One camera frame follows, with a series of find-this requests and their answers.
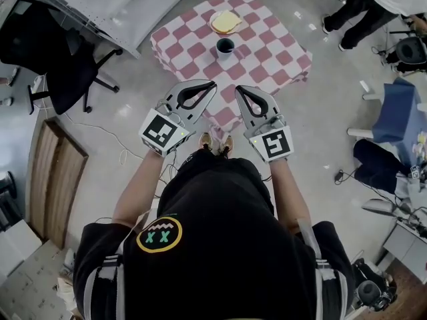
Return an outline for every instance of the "wooden floor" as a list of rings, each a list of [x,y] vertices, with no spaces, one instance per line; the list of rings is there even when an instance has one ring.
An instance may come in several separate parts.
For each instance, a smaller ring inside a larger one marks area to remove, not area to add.
[[[387,269],[398,285],[398,299],[384,312],[363,312],[356,320],[427,320],[427,285],[399,260]]]

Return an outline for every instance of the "cup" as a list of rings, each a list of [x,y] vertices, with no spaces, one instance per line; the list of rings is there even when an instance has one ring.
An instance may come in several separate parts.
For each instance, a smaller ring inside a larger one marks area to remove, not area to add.
[[[218,59],[223,61],[229,58],[232,55],[234,48],[235,45],[231,39],[221,38],[216,43],[216,53],[218,54]]]

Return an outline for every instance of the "bread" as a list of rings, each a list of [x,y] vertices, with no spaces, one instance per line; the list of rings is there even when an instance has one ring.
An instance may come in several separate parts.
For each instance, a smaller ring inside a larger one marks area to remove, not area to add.
[[[224,11],[212,21],[211,26],[218,33],[227,34],[241,22],[242,20],[236,14]]]

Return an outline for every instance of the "plate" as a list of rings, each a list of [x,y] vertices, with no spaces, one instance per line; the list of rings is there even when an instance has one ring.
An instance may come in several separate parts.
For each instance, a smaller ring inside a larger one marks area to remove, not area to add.
[[[237,31],[239,31],[240,30],[240,25],[242,24],[242,23],[240,23],[239,25],[236,25],[231,31],[229,31],[228,33],[221,33],[221,32],[218,32],[217,30],[215,30],[213,27],[212,27],[212,23],[214,22],[214,20],[217,18],[217,17],[219,17],[220,16],[220,14],[221,13],[223,13],[224,11],[218,11],[218,12],[215,12],[211,17],[210,17],[210,19],[209,19],[209,26],[210,26],[210,28],[212,29],[212,31],[213,32],[216,32],[216,33],[218,33],[218,34],[220,34],[220,35],[231,35],[232,33],[235,33],[235,32],[237,32]]]

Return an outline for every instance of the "blue cloth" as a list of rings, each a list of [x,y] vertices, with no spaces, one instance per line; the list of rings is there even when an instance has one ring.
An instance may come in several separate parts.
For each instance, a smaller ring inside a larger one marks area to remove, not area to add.
[[[372,128],[374,142],[390,142],[404,165],[416,165],[412,146],[418,143],[418,134],[427,131],[426,114],[416,107],[420,96],[415,86],[402,78],[384,84],[384,95],[380,117]]]

